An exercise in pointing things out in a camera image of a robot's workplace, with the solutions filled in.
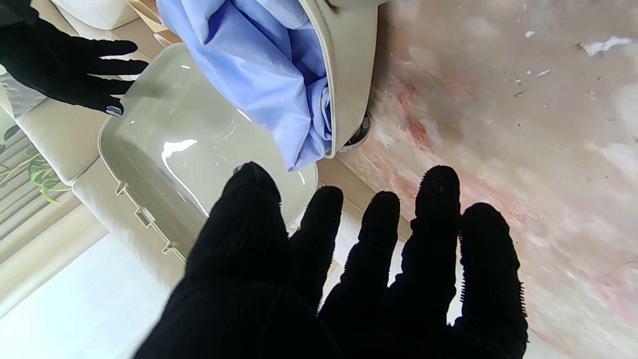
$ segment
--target black glove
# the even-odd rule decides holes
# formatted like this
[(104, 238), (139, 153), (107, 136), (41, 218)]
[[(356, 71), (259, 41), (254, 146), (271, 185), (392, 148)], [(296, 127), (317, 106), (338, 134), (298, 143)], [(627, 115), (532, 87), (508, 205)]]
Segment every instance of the black glove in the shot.
[(133, 81), (91, 75), (136, 75), (145, 61), (101, 59), (137, 50), (130, 41), (88, 40), (70, 36), (38, 19), (0, 27), (0, 63), (23, 85), (55, 100), (121, 115), (118, 98)]
[[(399, 199), (375, 195), (345, 272), (317, 314), (343, 194), (324, 187), (288, 240), (272, 178), (235, 174), (191, 251), (182, 282), (136, 358), (420, 356), (521, 358), (527, 339), (519, 263), (508, 227), (486, 204), (459, 213), (459, 180), (435, 167), (417, 196), (403, 273), (388, 288)], [(456, 240), (463, 316), (446, 324)]]
[[(459, 179), (450, 167), (426, 173), (416, 202), (402, 274), (388, 288), (397, 241), (399, 199), (381, 192), (368, 206), (359, 242), (319, 318), (341, 349), (432, 358), (522, 358), (527, 341), (519, 261), (509, 227), (490, 205), (460, 215)], [(461, 237), (463, 315), (448, 326)]]
[(135, 358), (340, 358), (316, 317), (343, 194), (323, 187), (288, 239), (281, 197), (254, 163), (228, 181)]

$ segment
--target white plastic container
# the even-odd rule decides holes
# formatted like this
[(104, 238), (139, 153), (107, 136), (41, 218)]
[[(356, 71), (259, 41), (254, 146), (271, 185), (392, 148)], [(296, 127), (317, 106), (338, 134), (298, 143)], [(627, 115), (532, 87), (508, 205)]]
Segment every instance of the white plastic container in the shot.
[(289, 227), (316, 190), (316, 165), (286, 172), (268, 131), (213, 88), (183, 44), (166, 48), (122, 104), (124, 115), (109, 117), (100, 132), (100, 155), (118, 181), (116, 192), (166, 241), (164, 253), (186, 260), (238, 165), (254, 161), (274, 178)]

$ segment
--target hand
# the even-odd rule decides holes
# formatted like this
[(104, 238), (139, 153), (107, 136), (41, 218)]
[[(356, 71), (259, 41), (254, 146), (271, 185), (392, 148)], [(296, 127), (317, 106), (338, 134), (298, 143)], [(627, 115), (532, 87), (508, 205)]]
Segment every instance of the hand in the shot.
[[(460, 215), (459, 179), (450, 167), (426, 173), (416, 199), (402, 274), (388, 288), (399, 199), (370, 202), (359, 242), (319, 318), (346, 354), (430, 354), (446, 358), (522, 358), (527, 341), (519, 261), (503, 217), (484, 203)], [(447, 325), (455, 294), (456, 241), (464, 268), (462, 316)]]
[(316, 317), (343, 194), (316, 191), (291, 239), (259, 165), (230, 178), (136, 358), (339, 358)]
[(34, 24), (0, 27), (0, 63), (23, 85), (61, 102), (121, 115), (112, 95), (123, 95), (133, 81), (91, 75), (136, 75), (145, 61), (102, 59), (137, 50), (130, 41), (88, 40), (70, 36), (38, 19)]
[[(425, 175), (403, 272), (389, 288), (399, 199), (375, 195), (341, 283), (318, 314), (343, 194), (335, 187), (317, 190), (290, 239), (280, 202), (258, 165), (245, 164), (233, 175), (136, 358), (523, 356), (527, 323), (507, 224), (487, 204), (468, 208), (461, 219), (451, 168)], [(445, 317), (455, 293), (459, 228), (463, 316), (450, 327)]]

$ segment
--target finger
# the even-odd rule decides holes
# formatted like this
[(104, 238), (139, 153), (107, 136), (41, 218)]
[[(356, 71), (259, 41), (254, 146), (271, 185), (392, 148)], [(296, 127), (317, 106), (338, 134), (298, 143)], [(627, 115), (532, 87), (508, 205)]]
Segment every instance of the finger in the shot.
[(40, 91), (47, 97), (70, 105), (78, 105), (115, 116), (121, 116), (124, 113), (120, 99), (110, 96), (96, 86), (88, 86), (85, 82), (66, 81), (49, 91)]
[(93, 91), (109, 95), (123, 95), (135, 82), (116, 79), (102, 79), (101, 77), (90, 75), (82, 76), (80, 80), (85, 84), (85, 86), (92, 88)]
[(447, 310), (456, 292), (459, 193), (459, 178), (450, 167), (433, 167), (423, 177), (412, 236), (403, 248), (403, 272), (384, 303), (386, 320), (393, 325), (438, 330), (447, 324)]
[(137, 45), (128, 40), (87, 40), (79, 37), (73, 37), (73, 39), (87, 55), (96, 57), (126, 55), (137, 51)]
[(461, 264), (463, 309), (455, 329), (522, 358), (528, 325), (517, 275), (520, 264), (509, 226), (488, 204), (474, 204), (463, 214)]
[(290, 239), (295, 258), (293, 286), (314, 309), (319, 306), (332, 261), (342, 206), (340, 189), (320, 188), (310, 200), (301, 228)]
[(288, 282), (292, 251), (280, 202), (268, 172), (253, 162), (244, 164), (213, 206), (186, 263), (185, 278)]
[(87, 72), (91, 75), (137, 75), (148, 65), (141, 60), (97, 59), (87, 65)]
[(328, 294), (321, 318), (328, 322), (376, 319), (387, 290), (399, 210), (399, 199), (392, 192), (372, 198), (363, 215), (359, 242), (350, 250), (341, 282)]

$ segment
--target blue fabric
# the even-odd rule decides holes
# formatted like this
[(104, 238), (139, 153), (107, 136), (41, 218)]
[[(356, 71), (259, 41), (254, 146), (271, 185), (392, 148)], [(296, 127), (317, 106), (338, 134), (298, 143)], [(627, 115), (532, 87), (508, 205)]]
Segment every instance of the blue fabric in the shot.
[(157, 5), (217, 91), (268, 129), (288, 171), (331, 149), (321, 46), (298, 1), (158, 0)]

